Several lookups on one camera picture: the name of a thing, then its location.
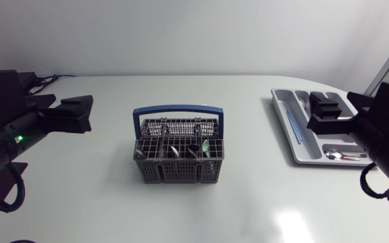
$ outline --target gray plastic basket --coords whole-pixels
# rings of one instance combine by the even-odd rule
[[[217,114],[219,119],[145,119],[139,115],[168,111]],[[223,110],[199,105],[160,105],[133,111],[136,144],[133,159],[145,183],[216,183],[224,158]],[[202,145],[208,141],[207,151]],[[188,146],[199,146],[194,156]]]

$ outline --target white wall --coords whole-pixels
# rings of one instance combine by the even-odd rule
[[[0,69],[41,76],[271,74],[364,91],[388,56],[387,0],[0,0]]]

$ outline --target white table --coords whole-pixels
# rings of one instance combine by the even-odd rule
[[[59,80],[44,93],[94,96],[93,131],[50,134],[16,159],[29,163],[26,200],[0,212],[0,242],[389,242],[389,202],[363,193],[361,168],[293,161],[271,105],[277,87],[336,90],[279,76]],[[143,183],[132,112],[164,104],[224,109],[217,184]],[[389,187],[379,169],[368,180]]]

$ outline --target blue handle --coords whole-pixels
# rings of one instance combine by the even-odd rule
[[[134,132],[136,139],[142,135],[140,133],[139,115],[151,113],[172,112],[172,111],[188,111],[197,113],[216,114],[219,116],[219,138],[223,139],[223,109],[218,107],[208,107],[203,105],[156,105],[152,107],[138,108],[133,111]]]

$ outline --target black cable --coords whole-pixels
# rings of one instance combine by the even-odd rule
[[[6,203],[3,199],[0,198],[0,211],[4,211],[6,213],[13,212],[22,205],[25,199],[25,185],[22,177],[19,174],[19,171],[14,167],[13,163],[8,163],[5,165],[10,171],[11,175],[14,178],[14,181],[18,188],[18,194],[16,196],[15,201],[12,204]]]
[[[35,242],[33,242],[32,240],[15,240],[10,243],[35,243]]]
[[[367,183],[367,180],[365,179],[365,176],[366,176],[366,175],[369,173],[369,171],[370,171],[371,169],[373,169],[375,166],[376,166],[376,164],[373,162],[373,163],[369,164],[368,166],[366,166],[366,167],[363,169],[363,171],[361,172],[361,176],[360,176],[360,178],[359,178],[359,183],[360,183],[360,185],[361,185],[361,189],[363,189],[363,191],[364,191],[367,195],[371,196],[372,198],[376,198],[376,199],[386,198],[386,197],[389,196],[389,189],[386,190],[386,191],[385,191],[384,193],[382,193],[382,194],[376,193],[376,192],[374,192],[374,191],[370,188],[369,184]]]
[[[38,90],[34,91],[34,92],[29,92],[26,96],[30,96],[30,95],[36,95],[38,93],[40,93],[41,91],[43,91],[46,87],[48,87],[50,84],[54,83],[54,81],[58,80],[60,77],[75,77],[74,75],[68,75],[68,74],[54,74],[54,75],[51,75],[51,76],[47,76],[47,77],[44,77],[44,78],[36,78],[33,82],[33,86],[34,87],[40,87]]]

